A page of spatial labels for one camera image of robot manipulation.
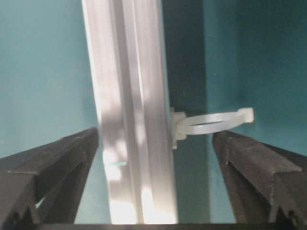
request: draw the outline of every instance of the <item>teal wall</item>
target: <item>teal wall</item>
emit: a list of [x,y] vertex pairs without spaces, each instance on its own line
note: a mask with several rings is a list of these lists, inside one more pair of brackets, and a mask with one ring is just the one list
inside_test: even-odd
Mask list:
[[[170,104],[189,116],[255,109],[233,131],[307,148],[307,1],[164,0]],[[233,222],[211,135],[174,151],[180,222]]]
[[[208,112],[254,107],[235,132],[307,155],[307,1],[203,3]],[[211,145],[208,170],[211,221],[231,222]]]
[[[97,126],[81,1],[0,5],[0,157]],[[109,221],[99,150],[77,222]]]

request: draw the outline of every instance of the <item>teal background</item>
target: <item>teal background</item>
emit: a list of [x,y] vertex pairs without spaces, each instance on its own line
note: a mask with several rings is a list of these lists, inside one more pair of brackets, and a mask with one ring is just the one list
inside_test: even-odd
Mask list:
[[[255,122],[235,132],[306,155],[307,2],[203,3],[208,112],[253,107]],[[212,148],[208,155],[211,221],[233,221]]]
[[[233,131],[306,155],[307,1],[165,0],[170,104],[255,109]],[[174,151],[180,222],[233,222],[211,135]]]
[[[0,1],[0,157],[97,126],[80,0]],[[96,153],[76,222],[110,222]]]

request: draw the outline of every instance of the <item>white plastic clip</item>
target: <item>white plastic clip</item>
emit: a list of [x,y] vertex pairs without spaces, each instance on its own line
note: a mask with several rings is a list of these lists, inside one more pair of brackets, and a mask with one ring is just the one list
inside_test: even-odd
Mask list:
[[237,112],[207,114],[185,118],[183,112],[173,113],[173,147],[186,135],[216,133],[254,121],[253,108],[241,108]]

